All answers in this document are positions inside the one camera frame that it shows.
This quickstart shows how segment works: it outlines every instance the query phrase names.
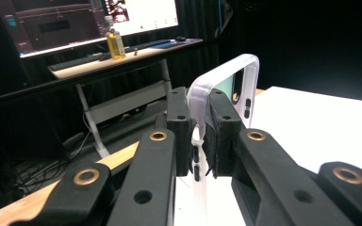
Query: dark floor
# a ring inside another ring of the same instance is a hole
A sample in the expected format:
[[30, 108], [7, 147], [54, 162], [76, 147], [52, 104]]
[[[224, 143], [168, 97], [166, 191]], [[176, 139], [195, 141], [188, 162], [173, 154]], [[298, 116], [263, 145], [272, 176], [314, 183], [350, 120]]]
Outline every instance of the dark floor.
[[[163, 114], [166, 101], [157, 101], [146, 106], [133, 115], [124, 115], [119, 121], [100, 125], [101, 138], [110, 153], [117, 151], [140, 140], [141, 135], [153, 128], [156, 115]], [[70, 161], [27, 161], [16, 166], [17, 194], [8, 196], [26, 196], [60, 179], [67, 170], [87, 162], [101, 159], [94, 148], [91, 133], [84, 135], [70, 151]]]

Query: monitor screen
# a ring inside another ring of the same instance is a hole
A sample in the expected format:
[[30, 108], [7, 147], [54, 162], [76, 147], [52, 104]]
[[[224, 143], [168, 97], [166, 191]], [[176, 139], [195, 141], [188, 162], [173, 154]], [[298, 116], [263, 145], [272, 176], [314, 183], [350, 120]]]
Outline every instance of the monitor screen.
[[122, 36], [178, 25], [174, 0], [0, 0], [21, 58], [104, 41], [108, 15]]

